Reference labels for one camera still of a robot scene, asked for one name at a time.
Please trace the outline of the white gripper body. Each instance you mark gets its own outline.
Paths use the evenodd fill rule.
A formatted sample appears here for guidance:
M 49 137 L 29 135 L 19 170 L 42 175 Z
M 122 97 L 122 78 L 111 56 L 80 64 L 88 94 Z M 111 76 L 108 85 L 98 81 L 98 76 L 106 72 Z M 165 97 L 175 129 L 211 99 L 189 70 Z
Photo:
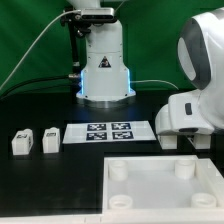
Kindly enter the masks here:
M 156 116 L 156 134 L 211 135 L 216 131 L 224 131 L 224 116 L 209 114 L 211 105 L 203 110 L 200 98 L 199 90 L 171 95 Z

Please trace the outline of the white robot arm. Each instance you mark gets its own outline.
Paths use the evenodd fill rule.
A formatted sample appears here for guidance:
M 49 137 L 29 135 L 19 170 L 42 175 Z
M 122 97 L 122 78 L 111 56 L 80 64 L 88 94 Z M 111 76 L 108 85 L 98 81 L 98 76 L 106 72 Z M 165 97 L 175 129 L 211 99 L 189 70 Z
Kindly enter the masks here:
M 67 0 L 87 26 L 87 64 L 77 97 L 98 103 L 119 102 L 135 95 L 123 63 L 122 25 L 100 0 Z M 224 130 L 224 7 L 191 17 L 177 45 L 180 67 L 195 86 L 169 97 L 156 116 L 156 133 L 209 135 Z

